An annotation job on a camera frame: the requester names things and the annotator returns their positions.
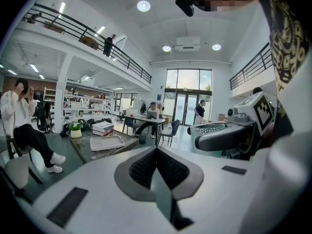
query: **blue chair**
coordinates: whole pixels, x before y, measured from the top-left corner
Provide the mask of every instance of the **blue chair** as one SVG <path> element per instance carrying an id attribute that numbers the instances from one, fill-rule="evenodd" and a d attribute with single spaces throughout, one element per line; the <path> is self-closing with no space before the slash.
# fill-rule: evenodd
<path id="1" fill-rule="evenodd" d="M 174 122 L 171 123 L 172 130 L 161 130 L 160 134 L 159 134 L 159 137 L 158 137 L 157 145 L 159 145 L 160 137 L 162 136 L 162 142 L 163 142 L 164 141 L 164 136 L 166 136 L 166 137 L 169 137 L 168 143 L 169 143 L 169 140 L 170 140 L 170 137 L 171 137 L 171 142 L 170 142 L 170 146 L 171 146 L 171 144 L 172 144 L 172 137 L 176 136 L 177 130 L 179 128 L 179 125 L 180 125 L 180 120 L 177 119 L 177 120 L 175 120 Z"/>
<path id="2" fill-rule="evenodd" d="M 133 119 L 131 118 L 126 118 L 126 126 L 127 126 L 127 134 L 128 134 L 128 127 L 131 127 L 133 129 L 132 134 L 136 133 L 137 128 L 141 127 L 140 124 L 135 124 L 133 123 Z"/>

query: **laptop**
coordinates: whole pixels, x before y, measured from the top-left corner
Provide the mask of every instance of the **laptop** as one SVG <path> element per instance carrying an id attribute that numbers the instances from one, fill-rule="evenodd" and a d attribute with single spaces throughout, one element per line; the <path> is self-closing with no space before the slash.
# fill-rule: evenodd
<path id="1" fill-rule="evenodd" d="M 157 119 L 157 112 L 147 111 L 146 117 L 147 117 L 148 119 Z"/>

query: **air conditioner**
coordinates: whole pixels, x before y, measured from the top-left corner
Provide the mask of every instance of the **air conditioner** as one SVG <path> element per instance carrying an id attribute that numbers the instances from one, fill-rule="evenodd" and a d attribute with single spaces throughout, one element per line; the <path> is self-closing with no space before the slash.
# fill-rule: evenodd
<path id="1" fill-rule="evenodd" d="M 199 37 L 178 37 L 175 49 L 179 52 L 193 52 L 200 49 Z"/>

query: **recessed light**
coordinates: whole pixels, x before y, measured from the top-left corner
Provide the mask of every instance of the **recessed light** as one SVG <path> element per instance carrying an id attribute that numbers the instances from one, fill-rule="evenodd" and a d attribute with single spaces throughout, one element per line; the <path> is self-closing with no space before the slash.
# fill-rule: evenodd
<path id="1" fill-rule="evenodd" d="M 148 1 L 140 1 L 137 3 L 137 8 L 139 11 L 146 12 L 146 11 L 150 10 L 151 5 Z"/>
<path id="2" fill-rule="evenodd" d="M 221 45 L 220 45 L 220 44 L 214 44 L 214 45 L 213 45 L 213 50 L 218 51 L 218 50 L 220 50 L 220 49 L 221 49 Z"/>
<path id="3" fill-rule="evenodd" d="M 17 74 L 14 73 L 12 70 L 9 70 L 9 69 L 8 69 L 8 71 L 9 71 L 10 73 L 12 73 L 13 75 L 17 75 Z"/>
<path id="4" fill-rule="evenodd" d="M 104 26 L 100 27 L 100 29 L 97 31 L 97 33 L 100 34 L 104 29 L 105 29 Z"/>
<path id="5" fill-rule="evenodd" d="M 163 46 L 162 49 L 165 52 L 169 52 L 171 50 L 171 47 L 170 46 Z"/>
<path id="6" fill-rule="evenodd" d="M 33 68 L 33 70 L 34 70 L 35 72 L 37 72 L 37 73 L 39 72 L 38 69 L 36 68 L 36 66 L 35 66 L 34 64 L 30 64 L 30 66 Z"/>
<path id="7" fill-rule="evenodd" d="M 64 10 L 64 8 L 65 8 L 65 5 L 66 5 L 66 3 L 62 2 L 61 6 L 60 6 L 60 9 L 59 9 L 59 12 L 60 12 L 60 13 L 63 13 L 63 10 Z"/>

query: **potted plant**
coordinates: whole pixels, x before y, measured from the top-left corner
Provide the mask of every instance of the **potted plant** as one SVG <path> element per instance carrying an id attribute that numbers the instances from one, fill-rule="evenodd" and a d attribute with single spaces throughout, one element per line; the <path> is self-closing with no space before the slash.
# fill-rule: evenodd
<path id="1" fill-rule="evenodd" d="M 70 125 L 70 137 L 71 138 L 81 137 L 81 125 L 79 123 Z"/>

